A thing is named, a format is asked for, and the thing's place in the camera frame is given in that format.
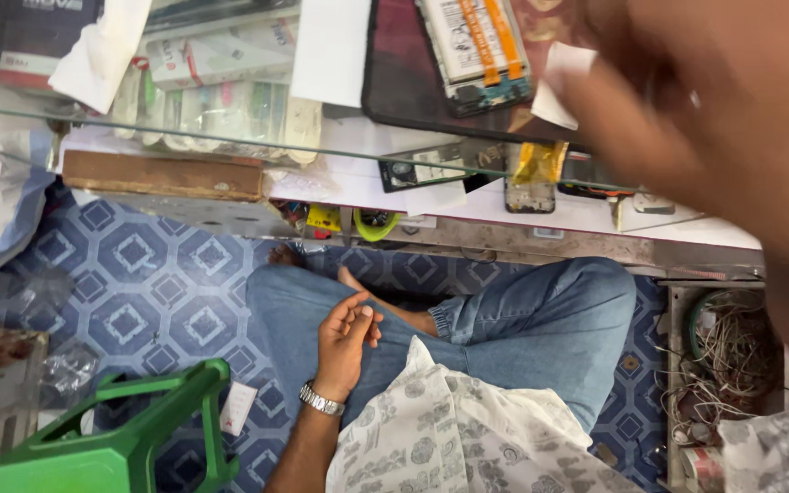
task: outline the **man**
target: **man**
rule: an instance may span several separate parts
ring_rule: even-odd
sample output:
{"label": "man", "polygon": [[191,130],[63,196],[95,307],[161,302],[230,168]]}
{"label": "man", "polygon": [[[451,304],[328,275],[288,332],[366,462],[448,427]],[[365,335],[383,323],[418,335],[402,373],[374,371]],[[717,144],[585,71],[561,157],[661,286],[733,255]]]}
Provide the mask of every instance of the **man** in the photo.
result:
{"label": "man", "polygon": [[[546,78],[615,172],[763,242],[789,346],[789,0],[581,6],[601,57]],[[291,411],[315,376],[268,491],[637,490],[586,453],[634,303],[616,264],[539,267],[420,314],[342,271],[273,265],[248,285]],[[730,491],[789,491],[789,412],[719,431]]]}

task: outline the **man's wrist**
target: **man's wrist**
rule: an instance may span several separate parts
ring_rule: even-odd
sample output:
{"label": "man's wrist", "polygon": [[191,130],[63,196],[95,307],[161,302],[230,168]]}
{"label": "man's wrist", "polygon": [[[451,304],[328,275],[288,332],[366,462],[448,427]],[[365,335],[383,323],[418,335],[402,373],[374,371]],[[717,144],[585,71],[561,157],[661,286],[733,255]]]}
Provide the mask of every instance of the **man's wrist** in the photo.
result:
{"label": "man's wrist", "polygon": [[329,401],[334,401],[337,404],[345,404],[345,399],[349,397],[351,392],[342,386],[333,385],[327,382],[319,382],[315,380],[312,384],[312,391]]}

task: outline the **cardboard box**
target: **cardboard box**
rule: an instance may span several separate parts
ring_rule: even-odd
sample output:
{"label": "cardboard box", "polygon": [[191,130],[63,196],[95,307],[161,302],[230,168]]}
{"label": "cardboard box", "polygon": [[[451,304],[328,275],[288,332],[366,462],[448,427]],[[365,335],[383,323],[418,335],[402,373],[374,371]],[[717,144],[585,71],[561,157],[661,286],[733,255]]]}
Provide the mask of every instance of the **cardboard box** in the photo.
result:
{"label": "cardboard box", "polygon": [[60,59],[99,17],[103,0],[0,0],[0,84],[57,94]]}
{"label": "cardboard box", "polygon": [[163,90],[252,79],[288,84],[297,19],[279,17],[147,44],[151,79]]}

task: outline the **bare foot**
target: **bare foot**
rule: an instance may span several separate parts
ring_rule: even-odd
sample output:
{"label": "bare foot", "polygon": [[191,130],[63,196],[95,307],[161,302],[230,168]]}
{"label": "bare foot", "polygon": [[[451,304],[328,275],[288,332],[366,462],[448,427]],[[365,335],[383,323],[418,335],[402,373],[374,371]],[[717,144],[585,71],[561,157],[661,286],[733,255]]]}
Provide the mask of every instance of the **bare foot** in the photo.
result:
{"label": "bare foot", "polygon": [[290,265],[292,267],[303,267],[303,259],[294,252],[288,245],[282,243],[276,248],[270,248],[267,262],[277,265]]}
{"label": "bare foot", "polygon": [[358,279],[355,279],[355,276],[349,272],[349,268],[346,266],[341,267],[337,271],[337,280],[356,291],[367,291],[367,288],[359,283]]}
{"label": "bare foot", "polygon": [[[363,284],[358,282],[358,279],[355,279],[355,276],[349,272],[349,269],[346,266],[340,267],[337,271],[337,280],[340,281],[342,284],[349,286],[356,291],[367,291],[369,289],[365,288]],[[434,318],[431,314],[427,311],[406,311],[403,308],[398,308],[393,304],[389,304],[380,300],[378,297],[374,296],[373,293],[370,294],[370,297],[373,298],[378,304],[388,308],[392,313],[403,319],[405,322],[410,324],[412,327],[416,328],[417,330],[421,330],[426,334],[437,337],[437,325],[434,323]]]}

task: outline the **gold foil packet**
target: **gold foil packet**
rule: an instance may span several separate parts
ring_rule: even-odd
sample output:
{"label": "gold foil packet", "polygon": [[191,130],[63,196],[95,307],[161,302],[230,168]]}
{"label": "gold foil packet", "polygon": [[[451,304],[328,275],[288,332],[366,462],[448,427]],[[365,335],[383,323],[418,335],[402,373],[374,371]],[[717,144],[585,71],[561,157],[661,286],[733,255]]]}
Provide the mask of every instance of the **gold foil packet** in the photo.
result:
{"label": "gold foil packet", "polygon": [[555,144],[522,144],[519,166],[510,181],[515,185],[557,183],[567,151],[568,143],[562,141]]}

